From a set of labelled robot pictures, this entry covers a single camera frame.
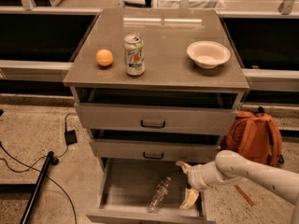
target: plastic bottle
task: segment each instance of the plastic bottle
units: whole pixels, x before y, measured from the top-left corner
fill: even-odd
[[[156,193],[152,197],[151,203],[149,204],[148,207],[149,213],[158,212],[158,210],[162,206],[165,197],[168,194],[170,183],[171,183],[171,178],[168,176],[158,184],[156,188]]]

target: aluminum can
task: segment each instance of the aluminum can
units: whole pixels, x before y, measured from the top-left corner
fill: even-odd
[[[127,74],[139,76],[145,70],[143,46],[144,42],[138,35],[127,35],[124,38],[124,61]]]

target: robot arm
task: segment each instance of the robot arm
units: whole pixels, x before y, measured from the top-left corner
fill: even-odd
[[[181,209],[190,208],[199,191],[215,185],[236,184],[246,178],[294,204],[292,223],[299,223],[299,174],[249,161],[229,150],[221,151],[215,161],[204,165],[190,166],[178,161],[177,166],[181,166],[192,187],[186,189]]]

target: gray cabinet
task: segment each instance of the gray cabinet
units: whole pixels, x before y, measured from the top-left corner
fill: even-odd
[[[125,72],[123,38],[145,42],[146,71]],[[198,40],[222,43],[230,61],[212,70],[194,65],[186,48]],[[100,68],[99,49],[114,62]],[[176,161],[208,162],[249,89],[220,20],[211,10],[104,9],[64,79],[105,169],[99,204],[87,216],[100,223],[210,223],[204,202],[179,210],[187,188]],[[164,207],[149,214],[155,186],[171,175]]]

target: cabinet top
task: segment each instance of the cabinet top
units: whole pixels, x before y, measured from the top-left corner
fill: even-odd
[[[127,75],[124,38],[140,35],[144,41],[145,72]],[[231,59],[206,70],[195,65],[187,47],[196,41],[215,41],[231,51]],[[101,68],[95,55],[99,49],[113,54],[113,64]],[[71,69],[66,86],[111,89],[244,90],[243,76],[233,48],[214,10],[203,9],[104,9],[90,31]]]

